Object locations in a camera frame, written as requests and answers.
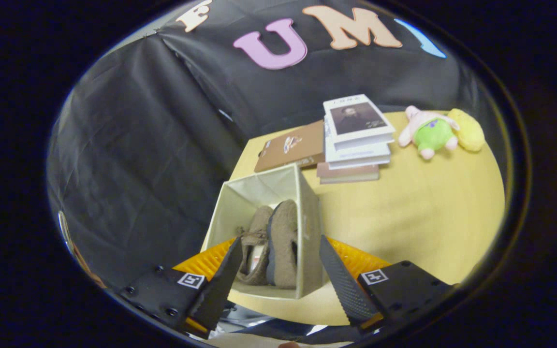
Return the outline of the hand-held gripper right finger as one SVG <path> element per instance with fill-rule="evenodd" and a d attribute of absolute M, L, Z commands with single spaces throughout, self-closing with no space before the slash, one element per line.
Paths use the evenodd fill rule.
<path fill-rule="evenodd" d="M 453 290 L 411 261 L 391 264 L 327 236 L 321 237 L 319 256 L 350 325 L 359 331 L 413 321 Z"/>

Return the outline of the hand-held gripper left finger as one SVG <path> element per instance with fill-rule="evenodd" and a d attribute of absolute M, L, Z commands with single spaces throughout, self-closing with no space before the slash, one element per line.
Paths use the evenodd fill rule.
<path fill-rule="evenodd" d="M 154 266 L 117 294 L 156 322 L 208 339 L 242 260 L 242 240 L 237 236 L 176 266 Z"/>

